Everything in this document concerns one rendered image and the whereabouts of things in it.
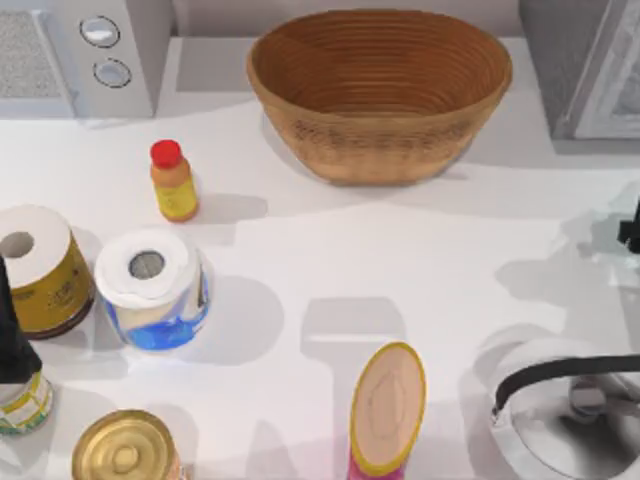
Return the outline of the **brown woven basket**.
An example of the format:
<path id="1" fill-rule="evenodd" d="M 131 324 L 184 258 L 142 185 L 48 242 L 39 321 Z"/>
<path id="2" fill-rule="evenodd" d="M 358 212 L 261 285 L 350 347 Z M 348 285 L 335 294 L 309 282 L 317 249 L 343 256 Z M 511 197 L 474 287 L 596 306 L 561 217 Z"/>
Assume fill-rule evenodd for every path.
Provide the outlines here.
<path id="1" fill-rule="evenodd" d="M 508 90 L 505 46 L 460 19 L 330 10 L 260 37 L 248 80 L 292 154 L 338 185 L 413 184 L 443 171 Z"/>

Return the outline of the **orange bottle with red cap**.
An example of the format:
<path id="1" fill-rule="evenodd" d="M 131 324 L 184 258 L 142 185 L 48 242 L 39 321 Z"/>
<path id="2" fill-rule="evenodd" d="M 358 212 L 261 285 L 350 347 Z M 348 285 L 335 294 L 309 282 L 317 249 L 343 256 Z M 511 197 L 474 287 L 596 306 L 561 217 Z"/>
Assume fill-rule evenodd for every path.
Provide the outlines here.
<path id="1" fill-rule="evenodd" d="M 161 214 L 171 222 L 184 222 L 198 211 L 199 199 L 188 160 L 180 144 L 156 141 L 150 148 L 150 175 Z"/>

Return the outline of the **blue wrapped paper roll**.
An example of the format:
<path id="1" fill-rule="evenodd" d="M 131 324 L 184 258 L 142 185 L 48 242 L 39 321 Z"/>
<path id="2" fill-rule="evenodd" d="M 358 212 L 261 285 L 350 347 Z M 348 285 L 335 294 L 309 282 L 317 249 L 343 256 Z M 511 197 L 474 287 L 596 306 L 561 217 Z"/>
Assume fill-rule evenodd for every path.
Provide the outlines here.
<path id="1" fill-rule="evenodd" d="M 145 227 L 108 241 L 94 277 L 106 314 L 127 345 L 174 350 L 205 325 L 207 272 L 196 245 L 175 228 Z"/>

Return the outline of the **pink tube with yellow rim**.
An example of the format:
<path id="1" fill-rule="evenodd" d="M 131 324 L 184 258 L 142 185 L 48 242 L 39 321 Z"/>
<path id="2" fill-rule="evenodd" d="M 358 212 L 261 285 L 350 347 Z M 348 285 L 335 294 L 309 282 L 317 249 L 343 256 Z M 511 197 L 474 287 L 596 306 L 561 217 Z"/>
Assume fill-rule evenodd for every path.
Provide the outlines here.
<path id="1" fill-rule="evenodd" d="M 417 352 L 396 341 L 369 359 L 354 389 L 346 480 L 404 480 L 426 406 Z"/>

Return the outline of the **round microwave knob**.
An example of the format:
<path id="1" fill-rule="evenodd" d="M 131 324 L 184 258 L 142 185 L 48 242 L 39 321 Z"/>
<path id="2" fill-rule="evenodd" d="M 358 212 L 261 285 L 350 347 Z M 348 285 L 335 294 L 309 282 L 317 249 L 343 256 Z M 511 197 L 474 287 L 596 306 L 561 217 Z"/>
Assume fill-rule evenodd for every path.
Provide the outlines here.
<path id="1" fill-rule="evenodd" d="M 117 24 L 105 16 L 94 16 L 83 19 L 79 30 L 82 38 L 97 48 L 111 48 L 120 40 Z"/>
<path id="2" fill-rule="evenodd" d="M 111 89 L 124 88 L 132 80 L 129 67 L 114 58 L 96 62 L 93 65 L 93 75 L 98 83 Z"/>

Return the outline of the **yellow wrapped paper roll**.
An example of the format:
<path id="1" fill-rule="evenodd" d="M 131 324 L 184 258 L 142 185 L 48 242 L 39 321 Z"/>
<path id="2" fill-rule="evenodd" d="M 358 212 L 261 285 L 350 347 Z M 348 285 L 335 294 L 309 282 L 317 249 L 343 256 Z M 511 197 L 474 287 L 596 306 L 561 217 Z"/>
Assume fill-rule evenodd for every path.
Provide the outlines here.
<path id="1" fill-rule="evenodd" d="M 59 213 L 37 205 L 0 210 L 0 257 L 28 338 L 62 335 L 86 317 L 95 298 L 94 282 Z"/>

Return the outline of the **gold lidded can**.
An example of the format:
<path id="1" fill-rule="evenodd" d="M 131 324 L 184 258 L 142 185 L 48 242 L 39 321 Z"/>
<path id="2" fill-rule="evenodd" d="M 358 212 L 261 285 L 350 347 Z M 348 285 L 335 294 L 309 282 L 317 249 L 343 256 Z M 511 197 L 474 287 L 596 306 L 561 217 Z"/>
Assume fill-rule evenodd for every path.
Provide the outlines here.
<path id="1" fill-rule="evenodd" d="M 187 480 L 174 439 L 157 416 L 113 411 L 91 424 L 76 443 L 73 480 Z"/>

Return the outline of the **pale microwave oven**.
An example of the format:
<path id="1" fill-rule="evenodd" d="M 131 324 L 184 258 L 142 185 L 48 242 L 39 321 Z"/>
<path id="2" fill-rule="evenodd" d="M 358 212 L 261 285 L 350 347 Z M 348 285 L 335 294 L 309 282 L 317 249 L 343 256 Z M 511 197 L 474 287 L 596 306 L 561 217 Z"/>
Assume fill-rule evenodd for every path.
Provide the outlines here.
<path id="1" fill-rule="evenodd" d="M 117 24 L 116 45 L 82 38 L 94 16 Z M 174 26 L 172 0 L 0 0 L 0 119 L 153 117 Z M 107 58 L 129 67 L 126 87 L 94 78 Z"/>

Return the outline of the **grey cabinet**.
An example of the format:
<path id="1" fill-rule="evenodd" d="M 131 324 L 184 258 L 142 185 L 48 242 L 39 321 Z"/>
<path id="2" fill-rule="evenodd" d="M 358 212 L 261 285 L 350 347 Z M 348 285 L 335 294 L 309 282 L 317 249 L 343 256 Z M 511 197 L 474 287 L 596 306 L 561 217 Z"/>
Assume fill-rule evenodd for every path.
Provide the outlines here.
<path id="1" fill-rule="evenodd" d="M 640 141 L 640 0 L 519 0 L 554 140 Z"/>

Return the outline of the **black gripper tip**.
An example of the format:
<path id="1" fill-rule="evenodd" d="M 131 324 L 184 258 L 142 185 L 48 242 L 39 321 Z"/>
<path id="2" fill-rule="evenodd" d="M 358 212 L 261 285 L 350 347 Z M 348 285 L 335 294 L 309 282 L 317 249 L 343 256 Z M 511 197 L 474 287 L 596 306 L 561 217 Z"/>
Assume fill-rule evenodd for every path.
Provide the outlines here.
<path id="1" fill-rule="evenodd" d="M 19 325 L 5 261 L 0 256 L 0 385 L 26 384 L 42 367 Z"/>
<path id="2" fill-rule="evenodd" d="M 617 241 L 630 253 L 640 255 L 640 198 L 633 218 L 619 222 Z"/>

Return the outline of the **white and yellow can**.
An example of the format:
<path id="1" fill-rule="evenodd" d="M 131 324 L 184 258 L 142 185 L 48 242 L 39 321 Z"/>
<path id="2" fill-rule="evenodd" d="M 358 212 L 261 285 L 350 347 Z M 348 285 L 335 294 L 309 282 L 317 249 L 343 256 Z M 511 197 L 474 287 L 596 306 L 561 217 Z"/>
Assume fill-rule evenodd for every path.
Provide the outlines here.
<path id="1" fill-rule="evenodd" d="M 38 428 L 53 407 L 53 389 L 36 372 L 25 384 L 0 384 L 0 435 L 22 435 Z"/>

